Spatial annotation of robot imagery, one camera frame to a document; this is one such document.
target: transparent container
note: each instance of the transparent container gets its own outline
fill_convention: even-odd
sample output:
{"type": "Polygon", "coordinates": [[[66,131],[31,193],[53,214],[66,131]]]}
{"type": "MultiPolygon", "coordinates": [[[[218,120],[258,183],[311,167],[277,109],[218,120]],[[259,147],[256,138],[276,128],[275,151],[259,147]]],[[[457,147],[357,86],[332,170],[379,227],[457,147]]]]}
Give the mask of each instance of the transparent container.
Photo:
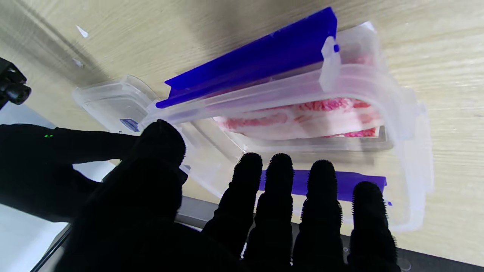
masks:
{"type": "MultiPolygon", "coordinates": [[[[426,109],[412,90],[398,86],[388,73],[370,24],[339,32],[337,39],[339,48],[334,38],[326,39],[321,50],[324,62],[318,69],[164,109],[157,109],[153,103],[140,127],[156,119],[175,125],[187,144],[183,164],[190,166],[190,177],[216,196],[221,197],[228,188],[233,167],[243,153],[259,153],[266,168],[272,155],[285,152],[295,170],[309,170],[314,161],[327,159],[339,172],[385,177],[383,196],[390,229],[418,229],[424,219],[425,195],[433,190],[434,182],[426,109]],[[372,56],[370,63],[345,61],[363,53],[372,56]],[[384,127],[377,139],[260,141],[223,131],[213,120],[337,97],[362,100],[378,111],[384,127]]],[[[299,214],[305,196],[293,198],[294,214],[299,214]]],[[[340,203],[344,222],[352,223],[351,203],[340,203]]]]}
{"type": "Polygon", "coordinates": [[[124,76],[72,92],[76,103],[113,133],[140,135],[138,124],[158,96],[140,79],[124,76]]]}

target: light wood surface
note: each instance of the light wood surface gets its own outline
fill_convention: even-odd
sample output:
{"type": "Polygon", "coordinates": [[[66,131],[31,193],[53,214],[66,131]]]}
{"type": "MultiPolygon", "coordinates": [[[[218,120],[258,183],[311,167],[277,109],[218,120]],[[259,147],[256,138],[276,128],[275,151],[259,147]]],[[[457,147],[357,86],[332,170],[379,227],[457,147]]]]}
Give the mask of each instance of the light wood surface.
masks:
{"type": "MultiPolygon", "coordinates": [[[[327,6],[340,30],[374,24],[391,73],[429,110],[436,188],[422,229],[398,246],[484,266],[484,1],[0,0],[0,55],[28,78],[31,108],[103,130],[71,98],[76,86],[129,74],[164,97],[164,80],[327,6]]],[[[193,181],[183,189],[218,201],[193,181]]]]}

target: raw meat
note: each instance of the raw meat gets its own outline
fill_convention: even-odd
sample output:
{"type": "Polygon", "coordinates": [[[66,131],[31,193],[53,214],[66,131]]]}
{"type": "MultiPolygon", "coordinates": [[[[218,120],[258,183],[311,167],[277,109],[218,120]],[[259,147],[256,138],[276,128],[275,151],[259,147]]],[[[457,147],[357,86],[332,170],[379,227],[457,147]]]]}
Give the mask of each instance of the raw meat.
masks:
{"type": "Polygon", "coordinates": [[[225,131],[267,140],[377,136],[383,125],[368,103],[339,97],[213,118],[225,131]]]}

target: blue label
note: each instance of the blue label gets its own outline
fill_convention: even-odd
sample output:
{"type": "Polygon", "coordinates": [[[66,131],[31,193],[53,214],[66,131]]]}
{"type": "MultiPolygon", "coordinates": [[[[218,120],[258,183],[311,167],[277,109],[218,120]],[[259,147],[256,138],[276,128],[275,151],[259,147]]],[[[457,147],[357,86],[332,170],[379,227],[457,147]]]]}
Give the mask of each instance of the blue label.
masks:
{"type": "Polygon", "coordinates": [[[139,132],[138,123],[133,119],[120,119],[121,123],[134,132],[139,132]]]}

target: black camera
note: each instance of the black camera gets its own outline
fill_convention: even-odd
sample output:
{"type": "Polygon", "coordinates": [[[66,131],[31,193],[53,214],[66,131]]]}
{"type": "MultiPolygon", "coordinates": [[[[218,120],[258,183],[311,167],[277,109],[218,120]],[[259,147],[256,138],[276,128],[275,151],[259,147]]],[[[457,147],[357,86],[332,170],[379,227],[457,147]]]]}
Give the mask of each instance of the black camera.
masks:
{"type": "Polygon", "coordinates": [[[7,60],[0,58],[0,109],[8,102],[20,105],[32,89],[24,84],[27,78],[7,60]]]}

